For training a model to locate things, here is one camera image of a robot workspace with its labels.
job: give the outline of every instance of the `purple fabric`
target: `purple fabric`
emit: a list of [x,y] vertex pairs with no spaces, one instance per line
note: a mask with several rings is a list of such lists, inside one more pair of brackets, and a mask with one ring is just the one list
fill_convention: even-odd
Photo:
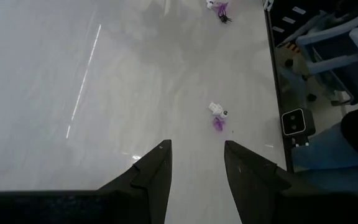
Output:
[[214,119],[214,128],[217,131],[223,131],[223,125],[224,125],[224,121],[220,120],[219,118],[215,118]]
[[218,14],[218,16],[221,16],[222,14],[226,13],[226,8],[229,3],[216,2],[215,4],[216,6],[214,6],[214,10]]

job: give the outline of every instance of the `desk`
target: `desk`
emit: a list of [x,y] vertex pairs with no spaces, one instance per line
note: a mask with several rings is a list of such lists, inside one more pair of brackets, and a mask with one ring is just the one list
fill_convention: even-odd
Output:
[[224,141],[285,156],[262,3],[228,16],[190,0],[0,1],[0,190],[97,189],[171,139],[167,223],[240,223]]

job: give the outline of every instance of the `white toy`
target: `white toy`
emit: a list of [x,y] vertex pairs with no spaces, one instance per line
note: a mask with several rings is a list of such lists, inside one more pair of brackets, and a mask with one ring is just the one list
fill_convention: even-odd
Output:
[[212,6],[214,5],[215,0],[206,0],[206,7],[208,9],[212,9]]
[[208,108],[212,111],[212,115],[214,116],[219,116],[222,119],[227,117],[227,111],[223,110],[222,106],[219,104],[211,102]]

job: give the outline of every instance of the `purple object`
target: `purple object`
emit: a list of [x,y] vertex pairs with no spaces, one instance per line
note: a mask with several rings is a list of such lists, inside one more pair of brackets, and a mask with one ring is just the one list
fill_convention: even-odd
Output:
[[231,22],[231,19],[226,15],[226,8],[229,3],[217,2],[214,6],[215,12],[218,14],[218,17],[223,23]]
[[214,119],[214,128],[217,131],[223,131],[223,125],[224,125],[224,121],[220,120],[219,118],[215,118]]

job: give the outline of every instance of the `person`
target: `person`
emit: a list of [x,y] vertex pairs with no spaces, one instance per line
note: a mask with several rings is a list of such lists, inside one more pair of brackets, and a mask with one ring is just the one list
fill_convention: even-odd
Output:
[[358,110],[292,149],[293,163],[309,170],[297,174],[330,191],[358,191]]

